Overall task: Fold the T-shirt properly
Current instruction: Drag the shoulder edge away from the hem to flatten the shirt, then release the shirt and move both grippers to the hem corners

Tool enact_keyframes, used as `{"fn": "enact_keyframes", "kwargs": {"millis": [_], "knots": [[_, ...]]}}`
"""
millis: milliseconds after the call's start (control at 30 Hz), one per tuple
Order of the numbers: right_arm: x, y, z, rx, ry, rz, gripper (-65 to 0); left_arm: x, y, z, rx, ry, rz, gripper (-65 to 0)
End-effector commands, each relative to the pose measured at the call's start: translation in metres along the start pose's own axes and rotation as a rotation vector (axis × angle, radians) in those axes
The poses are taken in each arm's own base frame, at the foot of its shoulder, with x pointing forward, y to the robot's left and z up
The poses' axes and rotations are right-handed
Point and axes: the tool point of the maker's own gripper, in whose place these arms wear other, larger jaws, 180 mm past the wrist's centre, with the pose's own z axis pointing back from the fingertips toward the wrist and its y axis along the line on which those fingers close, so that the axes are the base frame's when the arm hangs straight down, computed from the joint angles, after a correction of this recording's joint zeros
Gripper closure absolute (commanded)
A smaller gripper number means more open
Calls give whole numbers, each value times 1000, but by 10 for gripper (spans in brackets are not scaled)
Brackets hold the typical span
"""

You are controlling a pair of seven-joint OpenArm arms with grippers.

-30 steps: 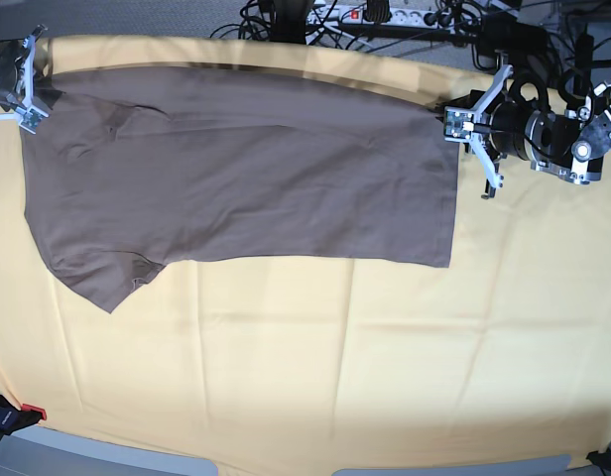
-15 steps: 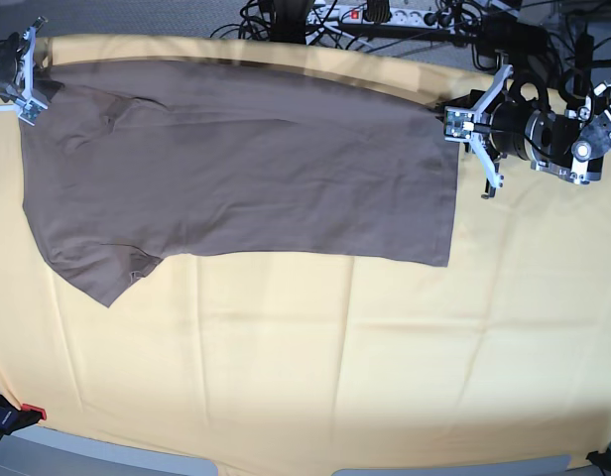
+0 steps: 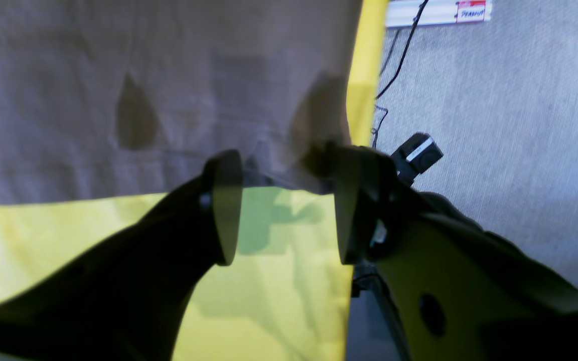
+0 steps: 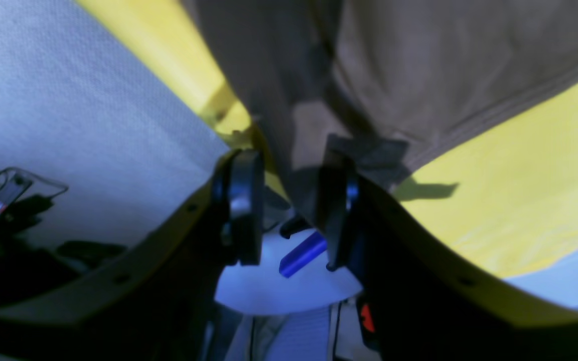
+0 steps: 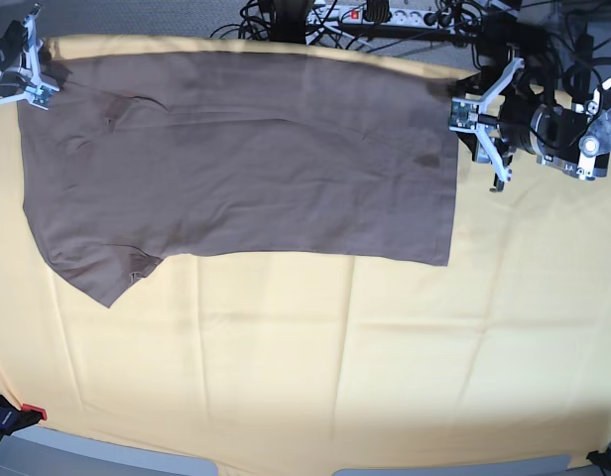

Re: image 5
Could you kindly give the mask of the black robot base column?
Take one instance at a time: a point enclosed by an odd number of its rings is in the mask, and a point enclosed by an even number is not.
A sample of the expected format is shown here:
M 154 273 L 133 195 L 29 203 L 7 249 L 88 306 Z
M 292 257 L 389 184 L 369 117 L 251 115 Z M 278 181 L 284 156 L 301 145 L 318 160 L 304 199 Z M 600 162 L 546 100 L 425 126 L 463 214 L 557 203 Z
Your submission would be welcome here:
M 312 8 L 309 0 L 274 0 L 274 20 L 270 28 L 270 41 L 304 45 L 306 18 Z

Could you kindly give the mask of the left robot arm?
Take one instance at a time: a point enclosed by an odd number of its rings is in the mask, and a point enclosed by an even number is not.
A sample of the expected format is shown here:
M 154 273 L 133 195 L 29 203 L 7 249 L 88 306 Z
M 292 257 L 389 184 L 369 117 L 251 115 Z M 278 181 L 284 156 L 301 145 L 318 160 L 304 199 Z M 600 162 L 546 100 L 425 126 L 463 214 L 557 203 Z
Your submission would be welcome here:
M 449 130 L 476 163 L 489 164 L 491 190 L 501 192 L 512 178 L 513 156 L 523 151 L 537 163 L 574 179 L 607 176 L 611 154 L 611 76 L 582 104 L 563 107 L 545 89 L 532 91 L 516 70 L 498 79 L 479 98 L 451 99 Z

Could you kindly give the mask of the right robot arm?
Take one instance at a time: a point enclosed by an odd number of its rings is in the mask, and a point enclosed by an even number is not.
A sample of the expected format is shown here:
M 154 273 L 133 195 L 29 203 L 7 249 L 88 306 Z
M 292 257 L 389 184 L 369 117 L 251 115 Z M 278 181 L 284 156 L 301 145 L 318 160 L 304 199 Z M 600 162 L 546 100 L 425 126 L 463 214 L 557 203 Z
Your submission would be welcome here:
M 36 2 L 23 21 L 12 21 L 0 36 L 0 99 L 34 92 L 40 82 L 36 19 L 43 8 Z

